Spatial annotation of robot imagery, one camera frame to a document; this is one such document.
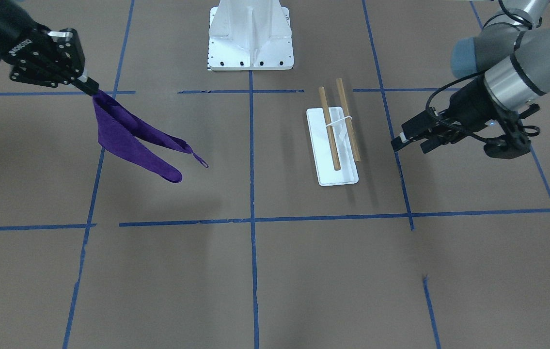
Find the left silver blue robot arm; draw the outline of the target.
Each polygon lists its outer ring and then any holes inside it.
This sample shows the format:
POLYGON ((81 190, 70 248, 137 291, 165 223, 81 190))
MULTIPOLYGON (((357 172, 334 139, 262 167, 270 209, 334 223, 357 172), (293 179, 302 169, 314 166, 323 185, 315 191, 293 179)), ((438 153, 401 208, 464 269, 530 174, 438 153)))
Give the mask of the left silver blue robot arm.
POLYGON ((424 153, 472 137, 495 159, 530 152, 536 126, 523 119, 539 110, 535 100, 550 92, 550 27, 541 28, 547 0, 501 0, 475 37, 459 40, 452 51, 455 82, 467 82, 438 111, 425 108, 402 125, 391 141, 395 152, 420 142, 424 153))

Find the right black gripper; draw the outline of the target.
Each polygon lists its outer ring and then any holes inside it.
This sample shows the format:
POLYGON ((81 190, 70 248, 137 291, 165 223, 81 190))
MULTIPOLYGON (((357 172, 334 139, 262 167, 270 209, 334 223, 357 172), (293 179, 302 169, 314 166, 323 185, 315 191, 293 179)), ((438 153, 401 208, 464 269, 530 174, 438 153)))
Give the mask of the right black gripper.
POLYGON ((2 59, 13 67, 13 81, 48 88, 73 85, 89 96, 98 93, 98 82, 86 76, 86 58, 76 29, 31 30, 2 59))

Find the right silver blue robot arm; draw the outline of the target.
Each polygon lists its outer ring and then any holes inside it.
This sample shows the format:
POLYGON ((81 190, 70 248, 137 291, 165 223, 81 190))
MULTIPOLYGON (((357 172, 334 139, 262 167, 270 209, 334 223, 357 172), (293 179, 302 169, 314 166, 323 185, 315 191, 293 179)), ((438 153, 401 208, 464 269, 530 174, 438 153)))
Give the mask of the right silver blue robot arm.
POLYGON ((98 82, 87 75, 77 30, 52 31, 13 0, 0 0, 0 62, 11 66, 11 81, 47 88, 73 85, 90 96, 98 92, 98 82))

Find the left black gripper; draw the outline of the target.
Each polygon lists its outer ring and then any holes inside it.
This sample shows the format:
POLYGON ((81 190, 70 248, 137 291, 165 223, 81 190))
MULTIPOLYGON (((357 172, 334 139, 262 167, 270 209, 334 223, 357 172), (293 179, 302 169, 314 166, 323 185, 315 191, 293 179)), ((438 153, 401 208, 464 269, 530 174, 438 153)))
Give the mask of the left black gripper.
POLYGON ((402 125, 402 132, 391 139, 395 152, 423 140, 427 140, 420 145, 423 154, 465 137, 472 137, 485 144, 489 141, 490 138, 483 138, 476 133, 485 128, 487 122, 494 121, 494 107, 503 106, 495 100, 485 78, 474 78, 468 82, 450 97, 448 108, 439 112, 432 107, 432 99, 446 88, 443 86, 432 93, 424 110, 402 125))

